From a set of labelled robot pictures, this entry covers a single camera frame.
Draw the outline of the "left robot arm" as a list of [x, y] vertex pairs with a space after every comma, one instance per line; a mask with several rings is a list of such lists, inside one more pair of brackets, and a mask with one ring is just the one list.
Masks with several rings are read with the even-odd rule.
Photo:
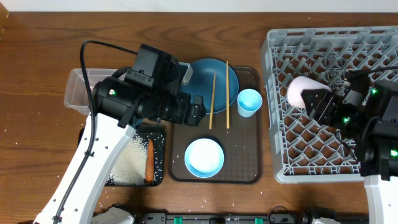
[[146, 44], [133, 65], [90, 87], [89, 43], [81, 46], [80, 63], [90, 113], [76, 153], [35, 223], [89, 223], [111, 169], [143, 119], [198, 126], [206, 115], [202, 96], [180, 92], [193, 75], [191, 65]]

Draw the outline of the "light blue plastic cup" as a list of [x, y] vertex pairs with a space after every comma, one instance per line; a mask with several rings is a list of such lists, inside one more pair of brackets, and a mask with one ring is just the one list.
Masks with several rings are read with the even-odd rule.
[[238, 113], [240, 116], [251, 117], [262, 106], [262, 96], [254, 89], [245, 89], [237, 97]]

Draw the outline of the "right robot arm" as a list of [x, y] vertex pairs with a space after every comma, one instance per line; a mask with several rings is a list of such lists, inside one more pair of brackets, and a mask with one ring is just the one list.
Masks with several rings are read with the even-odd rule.
[[303, 90], [309, 117], [355, 141], [370, 223], [397, 223], [397, 83], [352, 81], [345, 96]]

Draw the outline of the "orange carrot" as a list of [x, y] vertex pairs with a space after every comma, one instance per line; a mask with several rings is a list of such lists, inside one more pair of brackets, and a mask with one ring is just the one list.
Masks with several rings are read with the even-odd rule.
[[146, 159], [146, 182], [152, 182], [154, 179], [154, 143], [150, 139], [147, 145], [147, 159]]

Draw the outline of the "pink plastic cup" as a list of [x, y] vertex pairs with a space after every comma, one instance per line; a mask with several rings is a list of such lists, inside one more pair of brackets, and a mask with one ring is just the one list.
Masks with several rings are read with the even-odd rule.
[[304, 90], [326, 89], [331, 91], [331, 88], [311, 78], [300, 76], [294, 78], [287, 89], [287, 99], [291, 106], [296, 108], [305, 108], [304, 100], [301, 96]]

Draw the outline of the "light blue bowl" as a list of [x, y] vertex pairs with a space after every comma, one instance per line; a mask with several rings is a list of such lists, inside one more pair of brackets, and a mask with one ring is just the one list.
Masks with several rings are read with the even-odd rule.
[[223, 168], [223, 148], [210, 138], [196, 139], [186, 148], [184, 163], [189, 173], [195, 177], [213, 177]]

